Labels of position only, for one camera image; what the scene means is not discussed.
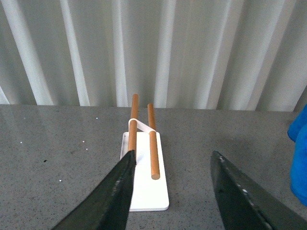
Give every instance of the curtain fold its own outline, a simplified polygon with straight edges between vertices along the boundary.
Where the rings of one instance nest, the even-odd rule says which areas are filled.
[[[307,1],[1,0],[0,104],[299,111]]]

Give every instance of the white plastic stand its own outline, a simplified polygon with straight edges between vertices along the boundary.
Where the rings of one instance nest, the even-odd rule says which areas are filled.
[[[137,132],[136,167],[134,173],[133,194],[130,212],[162,211],[168,209],[169,200],[161,148],[160,134],[157,132],[157,146],[160,168],[160,179],[151,178],[149,132],[153,131],[144,123],[136,120],[138,128],[145,132]],[[129,132],[123,134],[121,145],[122,158],[128,151]]]

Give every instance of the wooden dowel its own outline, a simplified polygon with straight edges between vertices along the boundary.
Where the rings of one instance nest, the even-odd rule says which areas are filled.
[[[139,104],[139,97],[137,94],[134,94],[132,97],[131,118],[138,119],[138,104]],[[136,132],[137,132],[137,122],[132,120],[130,121],[128,151],[134,150],[135,159],[136,159]]]
[[[149,127],[155,130],[154,120],[154,107],[153,104],[147,105],[148,109],[148,123]],[[158,158],[158,146],[156,132],[151,131],[149,133],[150,142],[150,165],[152,170],[152,179],[158,180],[160,178],[159,158]]]

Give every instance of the blue object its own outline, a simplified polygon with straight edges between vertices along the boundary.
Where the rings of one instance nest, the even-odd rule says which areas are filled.
[[[297,116],[297,118],[292,122],[288,129],[288,136],[292,141],[296,141],[299,131],[304,125],[307,124],[307,104]]]
[[[307,206],[307,106],[289,126],[288,136],[295,142],[290,170],[291,190]]]

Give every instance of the speckled countertop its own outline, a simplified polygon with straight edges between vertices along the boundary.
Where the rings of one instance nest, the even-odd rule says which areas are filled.
[[[210,175],[213,150],[307,219],[289,188],[294,143],[286,112],[156,109],[170,206],[133,212],[127,229],[224,229]],[[129,108],[0,105],[0,229],[46,230],[119,160]],[[147,109],[139,109],[147,123]]]

